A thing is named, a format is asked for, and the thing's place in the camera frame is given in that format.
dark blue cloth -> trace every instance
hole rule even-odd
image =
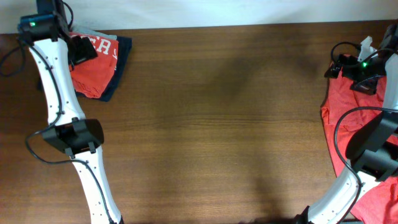
[[[118,36],[117,40],[119,42],[119,47],[116,71],[114,72],[111,81],[109,81],[108,86],[106,86],[105,91],[102,93],[101,98],[96,100],[108,102],[112,98],[113,93],[117,89],[120,79],[122,78],[124,67],[126,66],[127,58],[129,57],[130,50],[132,48],[132,39]]]

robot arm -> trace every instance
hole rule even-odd
[[[73,88],[68,65],[70,39],[62,2],[38,0],[37,6],[38,15],[21,18],[20,39],[29,45],[39,69],[47,99],[49,124],[58,116],[59,107],[62,108],[55,126],[42,135],[53,147],[74,161],[85,162],[91,169],[82,163],[73,163],[85,191],[91,223],[123,224],[104,171],[101,125],[96,119],[85,118]]]
[[[370,47],[369,42],[364,47],[364,42],[359,61],[376,51]],[[387,85],[383,108],[398,110],[398,55],[387,56],[389,58],[384,63]],[[380,182],[397,175],[398,148],[387,142],[397,128],[398,115],[382,112],[351,138],[346,156],[363,185],[358,199]],[[297,215],[294,224],[338,223],[353,203],[358,193],[358,184],[355,175],[345,167],[329,191],[319,201],[307,207],[301,215]]]

clothing pile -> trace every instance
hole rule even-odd
[[[122,77],[132,39],[106,35],[80,26],[74,26],[70,35],[88,37],[98,54],[71,71],[77,95],[109,101]]]
[[[336,175],[344,168],[333,144],[337,121],[343,113],[359,106],[381,107],[386,91],[385,77],[379,79],[377,92],[371,96],[350,90],[352,83],[352,80],[342,77],[341,72],[337,79],[331,78],[328,97],[321,108],[326,141]],[[347,144],[353,134],[379,113],[380,111],[361,110],[351,113],[343,120],[338,130],[338,147],[342,155],[345,155]],[[388,141],[398,145],[395,136],[390,137]],[[398,178],[390,177],[370,190],[357,202],[351,213],[365,224],[398,223]]]

wire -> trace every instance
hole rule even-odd
[[[57,121],[61,118],[61,115],[63,114],[63,110],[62,110],[62,99],[61,99],[60,90],[58,89],[58,85],[57,85],[57,82],[55,81],[55,76],[54,76],[54,74],[53,74],[53,72],[52,72],[51,66],[47,63],[46,59],[44,59],[43,55],[41,55],[41,54],[39,53],[39,51],[37,51],[33,46],[27,44],[26,42],[24,42],[24,43],[25,43],[33,52],[35,52],[35,54],[36,54],[37,56],[39,56],[39,58],[41,59],[41,61],[43,61],[44,65],[45,65],[45,68],[49,71],[49,74],[50,74],[50,76],[51,76],[52,82],[53,82],[53,84],[54,84],[55,91],[57,92],[58,105],[59,105],[59,107],[58,107],[58,112],[57,112],[57,117],[54,119],[53,122],[51,122],[46,128],[44,128],[44,129],[42,129],[42,130],[40,130],[40,131],[36,131],[35,133],[30,134],[30,135],[28,135],[28,136],[25,138],[25,146],[26,146],[27,150],[28,150],[36,159],[40,160],[40,161],[43,162],[44,164],[48,164],[48,165],[59,165],[59,164],[68,164],[68,163],[74,163],[74,162],[76,162],[76,163],[80,163],[80,164],[84,165],[84,166],[88,169],[88,171],[90,172],[90,174],[93,176],[93,179],[94,179],[94,181],[95,181],[95,183],[96,183],[96,185],[97,185],[97,188],[98,188],[98,190],[99,190],[99,192],[100,192],[100,194],[101,194],[101,198],[102,198],[102,201],[103,201],[103,203],[104,203],[104,208],[105,208],[106,215],[108,216],[109,223],[110,223],[110,224],[116,224],[115,222],[113,222],[113,220],[112,220],[112,218],[111,218],[111,215],[109,214],[108,206],[107,206],[107,204],[106,204],[104,192],[103,192],[103,190],[102,190],[102,188],[101,188],[101,185],[100,185],[100,183],[98,182],[98,179],[96,178],[96,176],[95,176],[93,170],[91,169],[91,167],[88,165],[87,162],[80,161],[80,160],[77,160],[77,159],[72,159],[72,160],[67,160],[67,161],[56,161],[56,162],[46,161],[45,159],[43,159],[43,158],[41,158],[40,156],[38,156],[38,155],[33,151],[33,149],[31,148],[31,146],[29,145],[29,139],[31,139],[32,137],[34,137],[34,136],[36,136],[36,135],[38,135],[38,134],[42,134],[43,132],[46,132],[46,131],[48,131],[49,129],[51,129],[51,128],[53,128],[53,127],[55,126],[55,124],[57,123]]]
[[[361,45],[359,45],[359,44],[354,44],[354,43],[351,43],[351,42],[340,42],[340,43],[336,44],[336,45],[331,49],[330,58],[331,58],[331,60],[333,61],[333,63],[335,63],[335,64],[337,64],[337,65],[342,65],[342,66],[344,66],[345,68],[357,68],[357,67],[359,67],[360,65],[362,65],[364,62],[367,62],[367,61],[371,60],[371,59],[373,58],[373,56],[375,56],[376,54],[378,54],[378,53],[380,53],[380,52],[383,52],[383,51],[388,51],[388,52],[391,52],[391,53],[397,53],[397,52],[396,52],[395,50],[393,50],[393,49],[379,49],[379,50],[373,52],[373,53],[372,53],[371,55],[369,55],[367,58],[365,58],[362,62],[358,62],[358,63],[356,63],[356,64],[354,64],[354,65],[345,65],[345,64],[343,64],[343,63],[341,63],[341,62],[337,62],[337,61],[335,60],[334,56],[333,56],[333,52],[335,51],[335,49],[336,49],[338,46],[343,45],[343,44],[352,45],[352,46],[356,47],[357,49],[358,49]]]
[[[349,214],[351,209],[354,207],[355,203],[359,199],[359,196],[361,195],[362,186],[364,184],[364,183],[362,183],[359,175],[355,172],[355,170],[351,167],[351,165],[348,164],[348,162],[344,159],[343,155],[341,155],[341,152],[338,149],[338,145],[337,145],[338,128],[340,127],[341,122],[344,120],[344,118],[346,116],[348,116],[352,112],[360,111],[360,110],[377,110],[377,111],[384,111],[384,112],[388,112],[388,113],[398,113],[398,110],[394,110],[394,109],[380,108],[380,107],[375,107],[375,106],[360,106],[360,107],[357,107],[357,108],[354,108],[354,109],[351,109],[351,110],[345,112],[340,117],[340,119],[337,121],[335,133],[334,133],[334,144],[335,144],[336,153],[337,153],[338,157],[340,158],[340,160],[343,162],[343,164],[347,167],[347,169],[349,171],[351,171],[354,174],[354,176],[356,177],[356,179],[358,181],[358,191],[356,192],[355,198],[354,198],[353,202],[351,203],[351,205],[348,207],[346,213],[342,216],[342,218],[340,218],[340,220],[337,223],[342,223],[344,221],[345,217]]]
[[[10,50],[10,51],[9,51],[5,56],[3,56],[3,58],[0,60],[0,76],[2,76],[2,77],[11,77],[11,76],[13,76],[13,75],[16,75],[16,74],[20,73],[20,72],[23,71],[23,69],[25,68],[25,64],[26,64],[25,50],[24,50],[24,48],[23,48],[23,46],[22,46],[22,43],[21,43],[21,41],[20,41],[19,39],[17,39],[17,42],[18,42],[18,47],[16,47],[16,48]],[[10,57],[13,53],[17,52],[18,50],[21,50],[21,56],[22,56],[22,63],[21,63],[21,65],[20,65],[19,69],[16,70],[15,72],[11,72],[11,73],[8,73],[8,74],[3,73],[3,72],[1,71],[1,68],[2,68],[4,62],[6,62],[6,60],[8,59],[8,57]]]
[[[360,45],[360,44],[355,44],[355,43],[348,42],[348,41],[344,41],[344,42],[340,42],[340,43],[336,44],[336,45],[331,49],[331,51],[330,51],[330,58],[331,58],[331,60],[332,60],[335,64],[341,64],[341,63],[339,63],[339,62],[337,62],[337,61],[335,60],[335,58],[334,58],[334,56],[333,56],[333,53],[335,52],[335,49],[336,49],[338,46],[343,45],[343,44],[351,45],[351,46],[355,47],[355,49],[361,50],[361,45]]]
[[[68,24],[68,29],[70,30],[70,28],[72,28],[72,24],[73,24],[73,10],[72,8],[68,5],[68,3],[66,3],[65,1],[61,0],[61,2],[68,8],[69,12],[70,12],[70,22]]]

wooden table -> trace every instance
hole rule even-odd
[[[378,43],[391,23],[105,32],[133,37],[134,50],[109,103],[79,101],[103,125],[104,166],[126,223],[301,213],[335,178],[320,119],[330,50],[368,35]],[[0,56],[14,37],[0,35]],[[89,223],[73,166],[43,165],[24,147],[47,122],[38,78],[29,56],[0,81],[0,223]],[[65,159],[40,138],[32,145]]]

